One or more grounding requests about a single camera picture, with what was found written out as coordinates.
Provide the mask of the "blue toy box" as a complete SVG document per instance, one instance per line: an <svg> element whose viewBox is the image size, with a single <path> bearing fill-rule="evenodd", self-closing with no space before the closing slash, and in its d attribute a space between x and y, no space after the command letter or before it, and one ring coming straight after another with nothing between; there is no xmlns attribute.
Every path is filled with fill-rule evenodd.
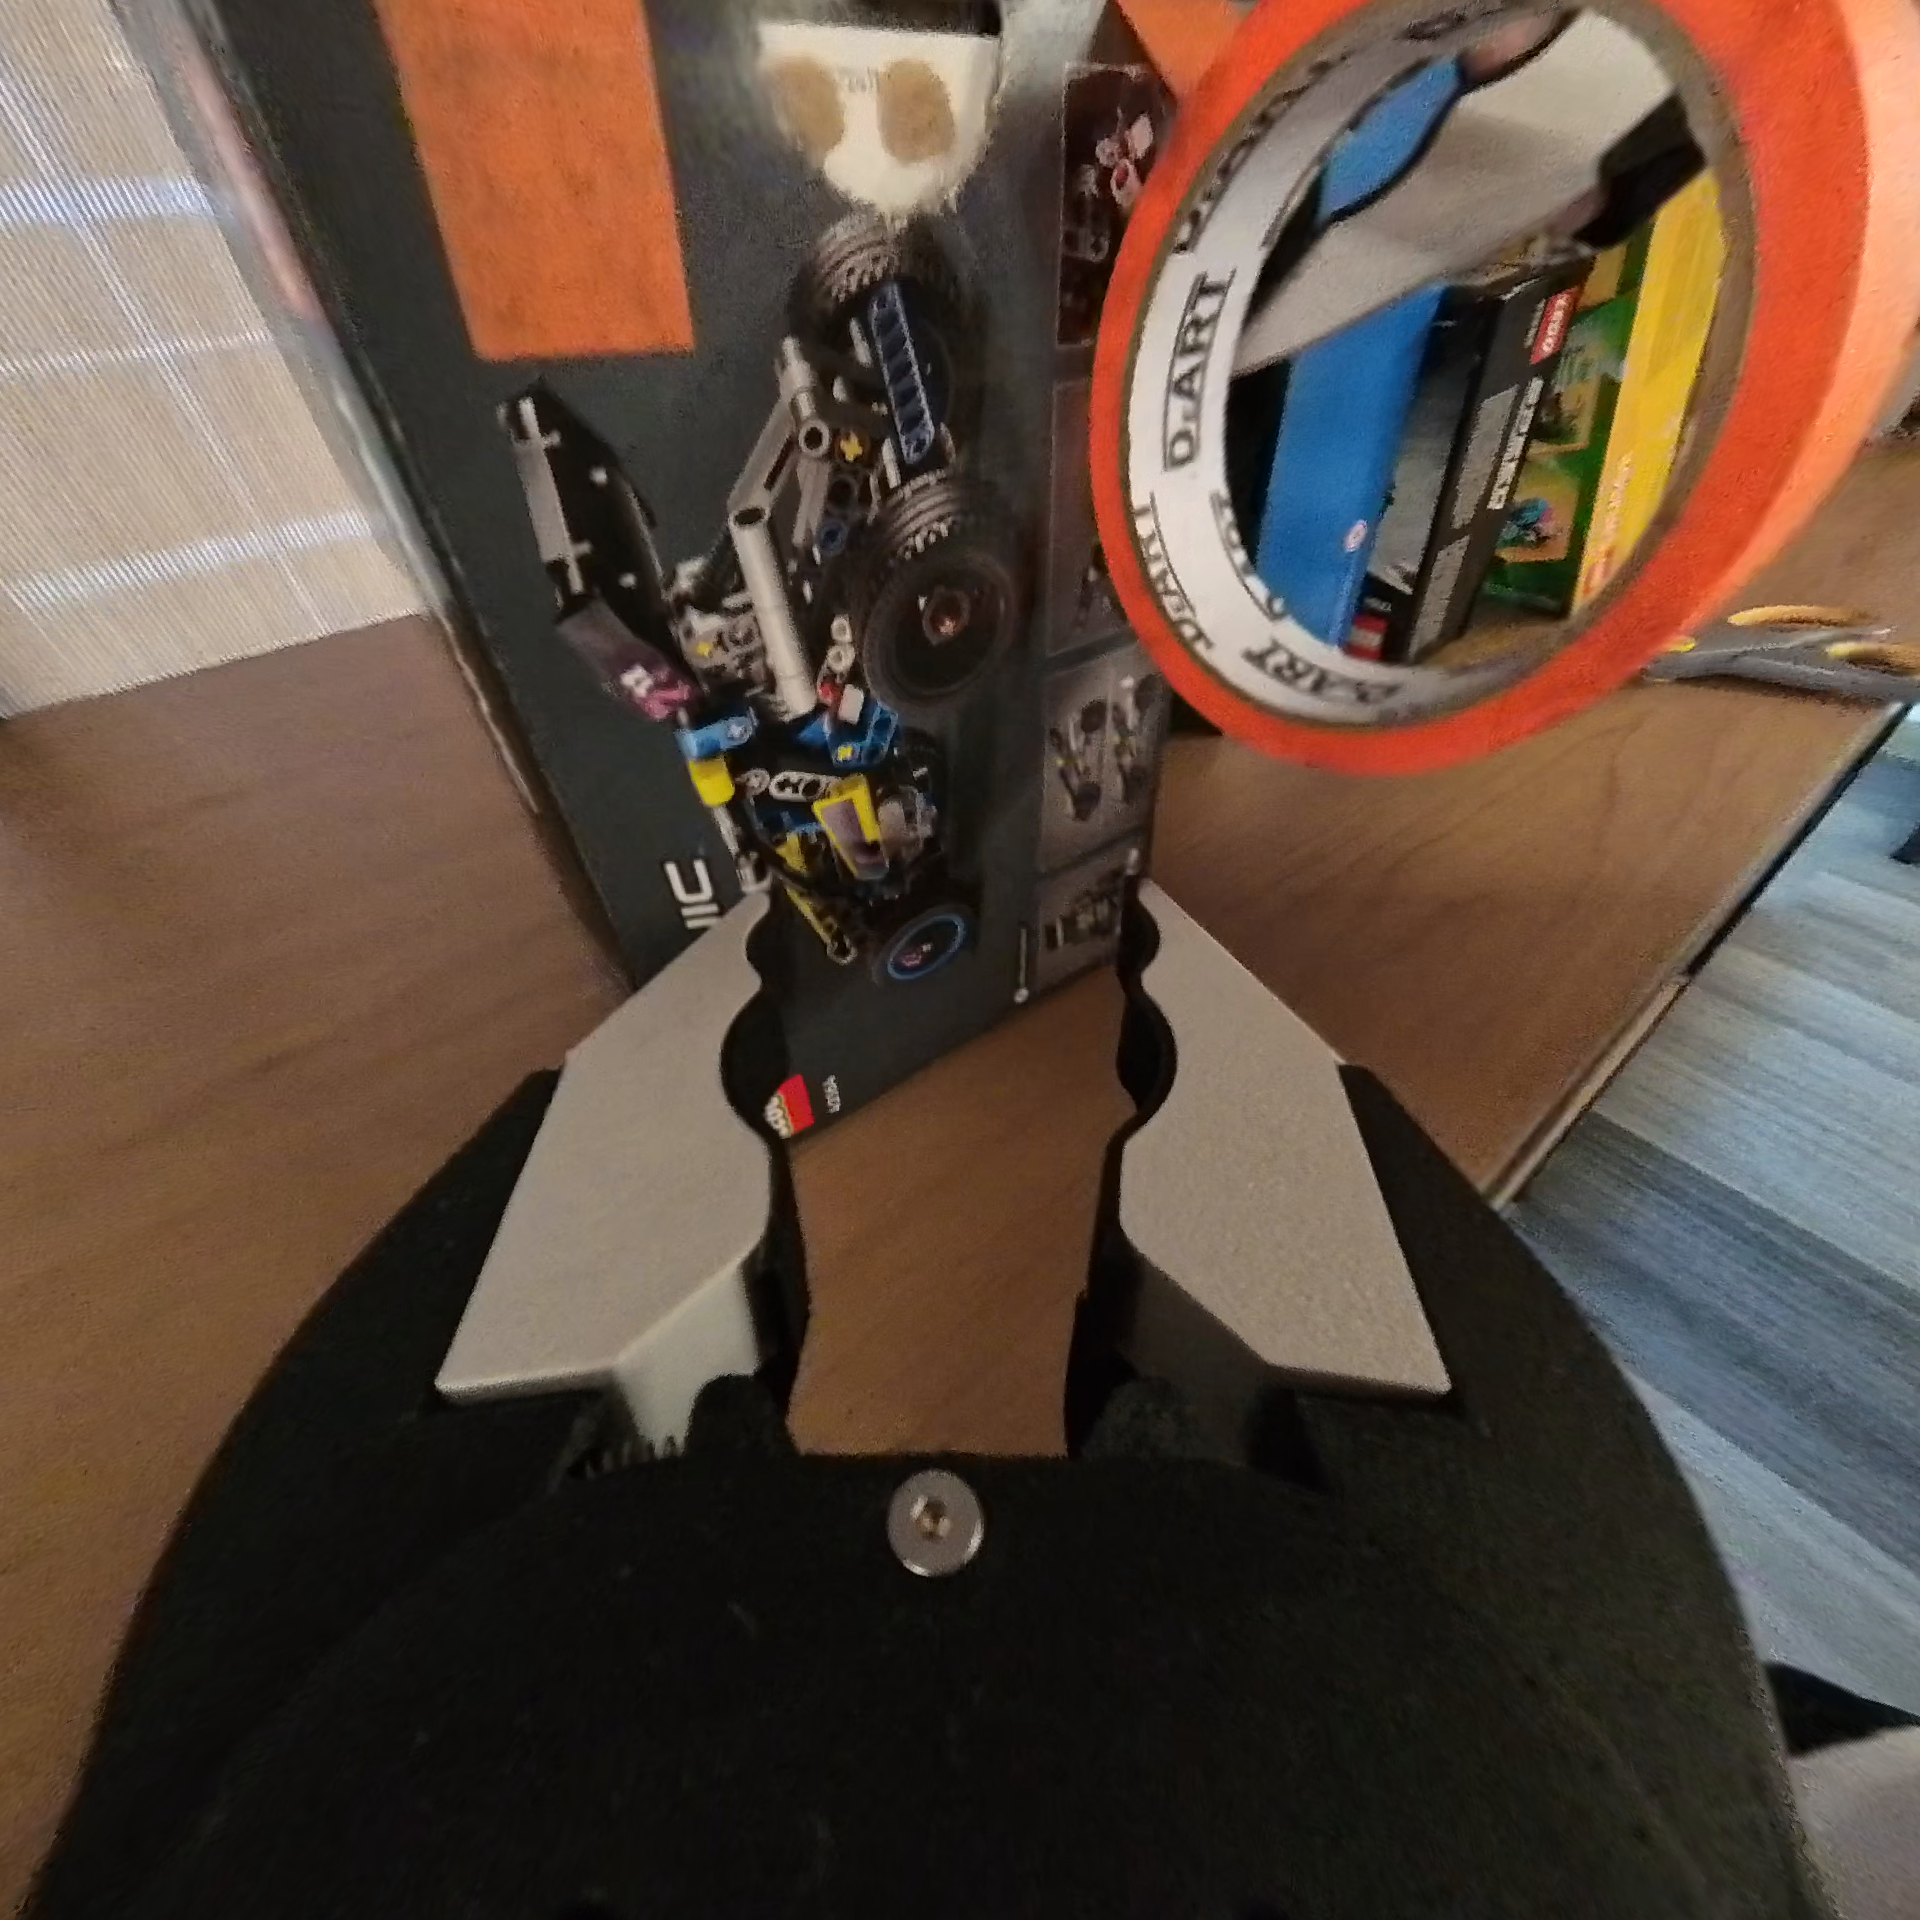
<svg viewBox="0 0 1920 1920"><path fill-rule="evenodd" d="M1438 58L1372 106L1321 172L1313 229L1339 228L1394 187L1461 89L1457 58ZM1288 368L1255 570L1318 643L1348 643L1442 301L1431 284Z"/></svg>

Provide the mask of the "small black toy box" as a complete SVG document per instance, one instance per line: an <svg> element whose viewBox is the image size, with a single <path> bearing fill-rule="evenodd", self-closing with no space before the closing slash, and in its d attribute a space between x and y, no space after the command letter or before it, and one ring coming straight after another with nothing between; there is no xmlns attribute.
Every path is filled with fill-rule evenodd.
<svg viewBox="0 0 1920 1920"><path fill-rule="evenodd" d="M1593 263L1576 250L1442 295L1348 652L1419 664L1467 631Z"/></svg>

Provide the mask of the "grey and yellow scissors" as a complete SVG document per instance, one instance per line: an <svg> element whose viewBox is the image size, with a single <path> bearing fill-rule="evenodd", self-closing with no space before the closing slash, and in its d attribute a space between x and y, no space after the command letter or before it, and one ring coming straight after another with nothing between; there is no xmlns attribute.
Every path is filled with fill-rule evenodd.
<svg viewBox="0 0 1920 1920"><path fill-rule="evenodd" d="M1858 609L1764 605L1674 637L1644 680L1746 680L1864 706L1918 706L1918 640Z"/></svg>

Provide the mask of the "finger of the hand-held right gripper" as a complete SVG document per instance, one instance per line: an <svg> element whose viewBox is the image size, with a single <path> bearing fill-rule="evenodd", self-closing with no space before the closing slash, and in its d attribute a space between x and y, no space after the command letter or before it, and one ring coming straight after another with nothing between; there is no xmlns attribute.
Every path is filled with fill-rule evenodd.
<svg viewBox="0 0 1920 1920"><path fill-rule="evenodd" d="M1683 183L1683 102L1614 19L1519 19L1461 53L1467 92L1404 177L1262 295L1237 364L1264 369L1536 240L1611 246Z"/></svg>

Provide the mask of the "wooden desk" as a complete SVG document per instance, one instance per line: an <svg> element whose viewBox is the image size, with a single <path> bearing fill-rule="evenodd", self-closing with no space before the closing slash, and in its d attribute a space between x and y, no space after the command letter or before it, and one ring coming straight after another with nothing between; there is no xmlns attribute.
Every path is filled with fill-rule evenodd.
<svg viewBox="0 0 1920 1920"><path fill-rule="evenodd" d="M1882 722L1632 687L1453 773L1175 741L1156 877L1495 1182ZM287 1335L618 980L420 620L4 725L4 1743L63 1768ZM1056 1451L1084 978L800 1150L824 1451Z"/></svg>

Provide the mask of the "green and yellow toy box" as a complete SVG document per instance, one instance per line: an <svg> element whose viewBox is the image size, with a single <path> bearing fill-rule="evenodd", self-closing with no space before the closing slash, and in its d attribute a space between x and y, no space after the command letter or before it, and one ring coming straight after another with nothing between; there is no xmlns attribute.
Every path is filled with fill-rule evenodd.
<svg viewBox="0 0 1920 1920"><path fill-rule="evenodd" d="M1569 617L1644 540L1694 409L1721 263L1709 177L1596 259L1508 494L1491 605Z"/></svg>

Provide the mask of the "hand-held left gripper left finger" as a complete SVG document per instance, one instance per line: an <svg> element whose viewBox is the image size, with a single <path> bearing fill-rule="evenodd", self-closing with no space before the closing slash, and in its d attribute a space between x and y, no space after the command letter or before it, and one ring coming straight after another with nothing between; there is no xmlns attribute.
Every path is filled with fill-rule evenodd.
<svg viewBox="0 0 1920 1920"><path fill-rule="evenodd" d="M448 1404L608 1392L649 1451L777 1350L775 1154L723 1045L763 993L749 893L566 1055L437 1371Z"/></svg>

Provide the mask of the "large dark toy car box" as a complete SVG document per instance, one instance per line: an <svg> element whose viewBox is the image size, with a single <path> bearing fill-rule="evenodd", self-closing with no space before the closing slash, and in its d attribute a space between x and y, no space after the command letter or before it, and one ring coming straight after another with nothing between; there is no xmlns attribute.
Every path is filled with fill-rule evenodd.
<svg viewBox="0 0 1920 1920"><path fill-rule="evenodd" d="M797 1136L1108 969L1167 680L1098 306L1209 4L196 4L615 948L768 891Z"/></svg>

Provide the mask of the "orange tape roll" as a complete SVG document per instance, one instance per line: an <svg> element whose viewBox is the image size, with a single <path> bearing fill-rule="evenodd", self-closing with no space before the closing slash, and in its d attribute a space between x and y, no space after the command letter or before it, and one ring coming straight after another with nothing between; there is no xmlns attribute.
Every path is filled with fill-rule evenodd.
<svg viewBox="0 0 1920 1920"><path fill-rule="evenodd" d="M1913 4L1122 4L1175 121L1103 309L1097 533L1170 690L1230 741L1339 773L1464 766L1627 683L1761 573L1868 439L1918 317ZM1262 582L1229 483L1229 396L1262 295L1316 233L1338 141L1397 85L1519 19L1614 19L1683 102L1728 263L1676 479L1557 643L1464 666L1313 640Z"/></svg>

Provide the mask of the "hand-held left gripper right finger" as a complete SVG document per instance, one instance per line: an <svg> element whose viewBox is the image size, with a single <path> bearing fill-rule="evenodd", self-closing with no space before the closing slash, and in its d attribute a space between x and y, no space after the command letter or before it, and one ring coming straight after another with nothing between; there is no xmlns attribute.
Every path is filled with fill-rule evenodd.
<svg viewBox="0 0 1920 1920"><path fill-rule="evenodd" d="M1153 879L1119 983L1076 1455L1316 1468L1306 1401L1449 1404L1339 1055Z"/></svg>

